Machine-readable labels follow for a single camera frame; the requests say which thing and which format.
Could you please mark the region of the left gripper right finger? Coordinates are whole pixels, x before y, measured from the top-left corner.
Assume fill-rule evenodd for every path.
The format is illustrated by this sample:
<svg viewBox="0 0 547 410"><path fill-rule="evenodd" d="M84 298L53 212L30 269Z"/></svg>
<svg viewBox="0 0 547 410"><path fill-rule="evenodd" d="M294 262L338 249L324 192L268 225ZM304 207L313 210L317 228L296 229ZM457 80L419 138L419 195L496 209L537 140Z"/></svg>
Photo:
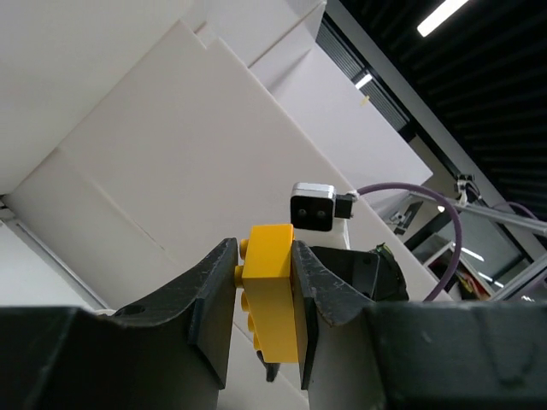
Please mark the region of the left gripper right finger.
<svg viewBox="0 0 547 410"><path fill-rule="evenodd" d="M543 409L544 302L374 302L291 247L313 409Z"/></svg>

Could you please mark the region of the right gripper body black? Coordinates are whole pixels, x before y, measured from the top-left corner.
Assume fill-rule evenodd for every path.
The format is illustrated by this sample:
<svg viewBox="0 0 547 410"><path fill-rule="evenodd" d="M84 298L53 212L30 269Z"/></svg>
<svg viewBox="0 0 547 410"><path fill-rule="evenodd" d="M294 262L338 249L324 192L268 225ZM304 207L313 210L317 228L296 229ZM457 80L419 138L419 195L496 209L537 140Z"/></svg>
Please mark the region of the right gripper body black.
<svg viewBox="0 0 547 410"><path fill-rule="evenodd" d="M322 265L375 302L407 302L405 277L391 250L384 244L369 251L311 248Z"/></svg>

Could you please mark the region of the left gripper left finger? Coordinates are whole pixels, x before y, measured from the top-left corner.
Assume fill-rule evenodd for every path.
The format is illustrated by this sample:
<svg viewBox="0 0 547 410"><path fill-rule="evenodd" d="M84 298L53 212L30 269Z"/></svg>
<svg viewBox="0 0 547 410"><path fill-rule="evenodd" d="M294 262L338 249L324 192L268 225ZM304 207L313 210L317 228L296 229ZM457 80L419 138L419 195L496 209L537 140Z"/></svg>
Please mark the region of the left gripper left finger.
<svg viewBox="0 0 547 410"><path fill-rule="evenodd" d="M4 409L214 409L226 385L238 244L111 315L1 311Z"/></svg>

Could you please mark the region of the yellow long lego brick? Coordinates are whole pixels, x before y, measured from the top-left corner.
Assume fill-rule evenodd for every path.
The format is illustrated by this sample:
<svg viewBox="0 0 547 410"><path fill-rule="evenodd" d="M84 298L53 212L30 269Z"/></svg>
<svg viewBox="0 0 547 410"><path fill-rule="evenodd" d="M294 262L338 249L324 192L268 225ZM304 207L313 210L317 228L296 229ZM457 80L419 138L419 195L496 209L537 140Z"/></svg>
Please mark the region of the yellow long lego brick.
<svg viewBox="0 0 547 410"><path fill-rule="evenodd" d="M234 269L242 290L241 308L254 349L268 364L297 363L297 325L291 247L295 241L291 224L254 225L240 241L243 261Z"/></svg>

